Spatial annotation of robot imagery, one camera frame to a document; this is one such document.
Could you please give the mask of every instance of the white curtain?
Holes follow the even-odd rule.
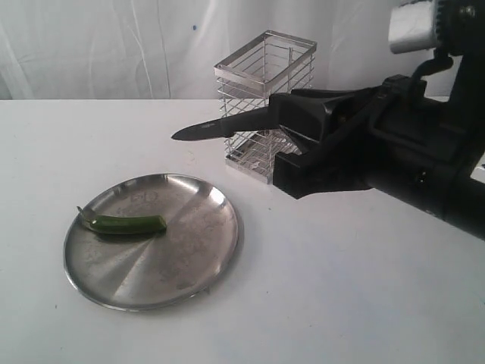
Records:
[[[268,29],[318,42],[314,87],[373,86],[430,57],[391,54],[400,2],[0,0],[0,99],[215,98],[214,64]]]

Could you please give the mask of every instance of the wire basket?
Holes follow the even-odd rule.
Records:
[[[224,117],[268,105],[271,93],[309,88],[317,43],[268,30],[214,66]],[[281,130],[236,133],[226,163],[265,183],[278,152],[299,152]]]

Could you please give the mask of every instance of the stainless steel plate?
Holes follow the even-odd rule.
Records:
[[[223,272],[237,244],[236,213],[211,184],[154,174],[106,190],[85,209],[97,215],[162,215],[165,233],[101,235],[74,220],[64,242],[72,285],[112,309],[166,306],[204,290]]]

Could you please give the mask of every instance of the white tabletop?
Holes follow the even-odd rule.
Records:
[[[483,363],[485,242],[378,191],[294,200],[170,139],[218,101],[0,102],[1,363]],[[177,172],[223,190],[245,225],[210,294],[106,309],[63,268],[76,205]]]

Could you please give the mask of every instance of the black knife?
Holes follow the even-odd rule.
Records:
[[[175,140],[206,140],[230,138],[237,131],[257,131],[277,129],[278,123],[271,117],[268,107],[245,111],[226,118],[207,121],[177,131]]]

